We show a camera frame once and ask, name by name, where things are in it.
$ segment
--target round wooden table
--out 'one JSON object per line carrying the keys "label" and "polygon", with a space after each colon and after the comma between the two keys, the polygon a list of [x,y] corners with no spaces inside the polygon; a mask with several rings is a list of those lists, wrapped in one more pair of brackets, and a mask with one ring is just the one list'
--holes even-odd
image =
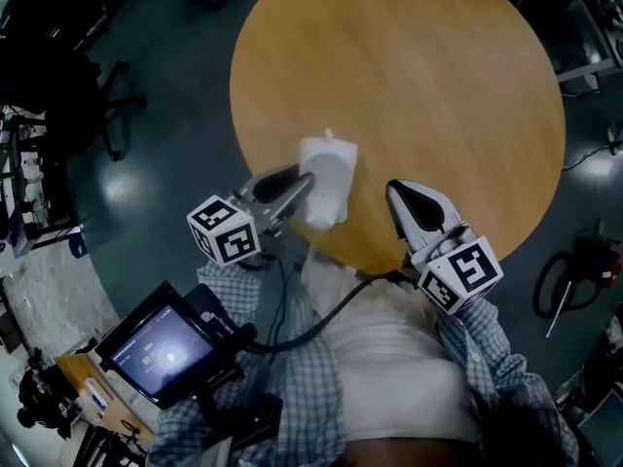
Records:
{"label": "round wooden table", "polygon": [[348,220],[295,228],[358,269],[398,267],[385,184],[450,198],[501,260],[545,213],[565,151],[558,84],[506,0],[260,0],[236,46],[234,125],[254,174],[299,158],[304,136],[359,145]]}

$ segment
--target office chair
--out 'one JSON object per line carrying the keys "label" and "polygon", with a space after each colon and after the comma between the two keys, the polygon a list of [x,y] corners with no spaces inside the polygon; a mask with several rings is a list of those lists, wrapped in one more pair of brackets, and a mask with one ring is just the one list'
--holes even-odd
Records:
{"label": "office chair", "polygon": [[147,107],[144,96],[111,100],[115,78],[128,71],[126,62],[117,62],[102,88],[98,64],[85,55],[57,47],[44,39],[28,41],[0,39],[0,104],[25,109],[34,114],[46,113],[48,142],[58,161],[84,148],[95,125],[101,129],[106,150],[112,161],[121,157],[112,148],[106,113],[126,105]]}

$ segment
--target white t-shirt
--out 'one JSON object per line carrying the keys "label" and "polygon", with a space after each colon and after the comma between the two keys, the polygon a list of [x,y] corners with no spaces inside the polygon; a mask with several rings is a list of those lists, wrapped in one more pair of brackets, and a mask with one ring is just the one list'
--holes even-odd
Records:
{"label": "white t-shirt", "polygon": [[[361,280],[312,253],[303,281],[323,317]],[[436,339],[435,315],[421,291],[378,280],[322,332],[338,361],[348,441],[475,443],[464,372]]]}

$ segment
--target plaid shirt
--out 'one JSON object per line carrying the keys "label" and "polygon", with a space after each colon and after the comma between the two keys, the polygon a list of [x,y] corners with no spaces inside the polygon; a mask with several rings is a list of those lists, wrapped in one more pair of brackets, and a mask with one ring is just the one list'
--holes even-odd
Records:
{"label": "plaid shirt", "polygon": [[[238,266],[221,269],[208,264],[198,271],[238,324],[253,321],[260,299],[260,280]],[[301,290],[291,304],[292,334],[296,337],[319,320]],[[497,323],[497,308],[479,300],[457,316],[439,312],[440,342],[466,373],[479,424],[483,465],[577,465],[578,446],[558,413],[541,377],[526,372],[526,359],[510,353],[510,344]],[[245,373],[215,395],[221,408],[246,403],[257,382],[265,381],[262,357],[241,353]],[[265,387],[283,400],[278,436],[231,456],[231,465],[324,466],[346,448],[342,417],[342,386],[336,361],[322,338],[285,353],[277,360]],[[147,456],[148,467],[179,465],[202,451],[210,432],[197,403],[187,398],[161,412],[156,439]],[[526,449],[550,448],[556,461],[517,461]]]}

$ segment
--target small monitor screen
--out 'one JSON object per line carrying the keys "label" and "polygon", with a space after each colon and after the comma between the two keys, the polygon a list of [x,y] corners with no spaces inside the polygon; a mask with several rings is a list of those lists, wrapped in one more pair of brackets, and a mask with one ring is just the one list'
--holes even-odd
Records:
{"label": "small monitor screen", "polygon": [[211,350],[212,346],[167,306],[116,351],[112,360],[153,396]]}

